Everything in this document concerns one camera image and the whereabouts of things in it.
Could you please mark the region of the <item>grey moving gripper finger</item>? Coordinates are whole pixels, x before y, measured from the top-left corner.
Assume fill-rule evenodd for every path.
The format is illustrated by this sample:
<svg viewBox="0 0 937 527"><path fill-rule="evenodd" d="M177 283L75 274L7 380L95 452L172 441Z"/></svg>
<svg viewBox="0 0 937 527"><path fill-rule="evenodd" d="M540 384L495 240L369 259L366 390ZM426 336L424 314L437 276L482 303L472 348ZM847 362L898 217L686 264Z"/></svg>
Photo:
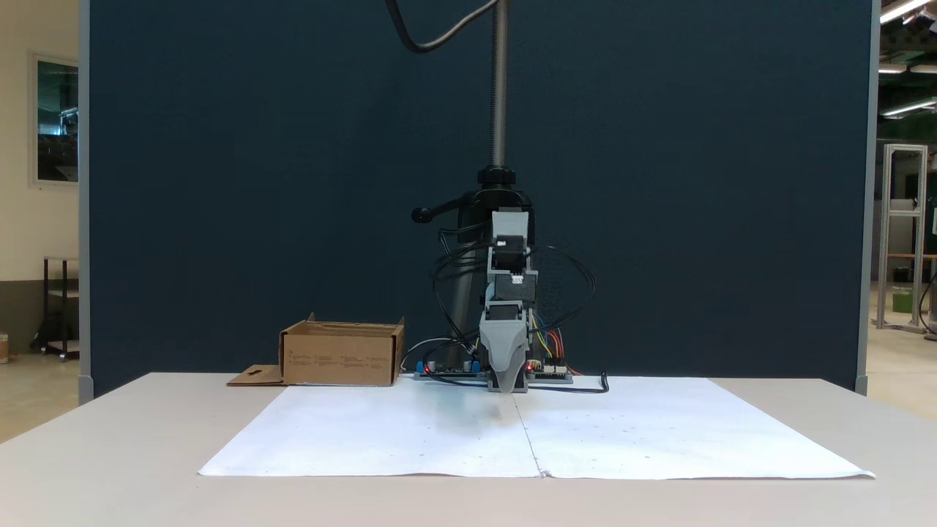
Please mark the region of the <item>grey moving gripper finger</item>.
<svg viewBox="0 0 937 527"><path fill-rule="evenodd" d="M488 357L488 389L528 390L528 324L522 320L482 320L479 340Z"/></svg>

